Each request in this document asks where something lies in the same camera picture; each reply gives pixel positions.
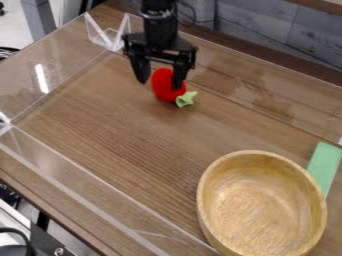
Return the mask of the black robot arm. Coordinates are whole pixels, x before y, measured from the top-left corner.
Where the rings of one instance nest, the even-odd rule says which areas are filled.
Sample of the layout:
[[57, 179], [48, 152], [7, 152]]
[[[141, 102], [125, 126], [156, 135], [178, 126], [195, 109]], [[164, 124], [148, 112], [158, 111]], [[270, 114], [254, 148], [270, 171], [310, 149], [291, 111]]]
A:
[[182, 87], [190, 69], [195, 68], [198, 47], [179, 36], [176, 0], [141, 0], [143, 31], [121, 36], [124, 51], [137, 81], [151, 75], [151, 62], [172, 66], [171, 90]]

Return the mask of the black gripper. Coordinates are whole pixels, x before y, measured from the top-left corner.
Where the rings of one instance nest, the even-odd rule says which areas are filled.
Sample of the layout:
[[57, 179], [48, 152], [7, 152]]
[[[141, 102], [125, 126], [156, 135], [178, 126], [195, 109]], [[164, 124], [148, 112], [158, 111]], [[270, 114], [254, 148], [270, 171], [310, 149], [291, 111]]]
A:
[[151, 75], [151, 61], [174, 66], [172, 89], [182, 88], [188, 70], [195, 66], [198, 47], [179, 36], [174, 14], [143, 13], [143, 31], [123, 35], [125, 54], [137, 81]]

